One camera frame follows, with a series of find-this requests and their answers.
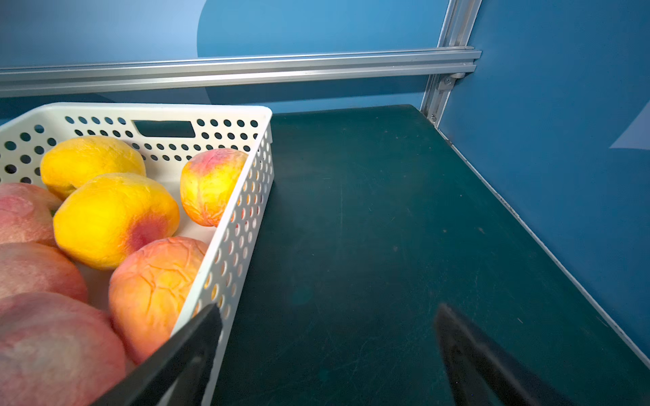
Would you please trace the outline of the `pink peach large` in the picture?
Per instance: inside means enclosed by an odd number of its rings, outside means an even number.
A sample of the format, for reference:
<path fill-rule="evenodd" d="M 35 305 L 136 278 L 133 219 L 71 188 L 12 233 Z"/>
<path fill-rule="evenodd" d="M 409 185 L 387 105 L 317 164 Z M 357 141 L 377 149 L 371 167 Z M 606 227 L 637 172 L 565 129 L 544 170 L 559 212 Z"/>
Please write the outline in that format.
<path fill-rule="evenodd" d="M 1 300 L 1 403 L 89 405 L 126 376 L 105 313 L 62 294 Z"/>

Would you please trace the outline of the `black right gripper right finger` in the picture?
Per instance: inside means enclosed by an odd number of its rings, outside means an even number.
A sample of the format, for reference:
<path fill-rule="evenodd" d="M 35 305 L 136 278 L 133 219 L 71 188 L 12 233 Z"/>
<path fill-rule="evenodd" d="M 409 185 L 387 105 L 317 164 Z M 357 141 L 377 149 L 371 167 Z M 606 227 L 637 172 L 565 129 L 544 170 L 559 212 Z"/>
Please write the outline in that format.
<path fill-rule="evenodd" d="M 438 307 L 434 328 L 456 405 L 574 404 L 454 307 Z"/>

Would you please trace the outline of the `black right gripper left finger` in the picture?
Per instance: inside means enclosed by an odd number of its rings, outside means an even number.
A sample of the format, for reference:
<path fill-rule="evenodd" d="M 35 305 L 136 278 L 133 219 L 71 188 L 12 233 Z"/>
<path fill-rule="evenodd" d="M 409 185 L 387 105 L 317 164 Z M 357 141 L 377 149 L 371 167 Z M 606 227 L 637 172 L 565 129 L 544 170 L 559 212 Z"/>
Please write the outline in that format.
<path fill-rule="evenodd" d="M 170 405 L 200 405 L 222 327 L 218 306 L 210 304 L 94 404 L 157 405 L 170 392 Z"/>

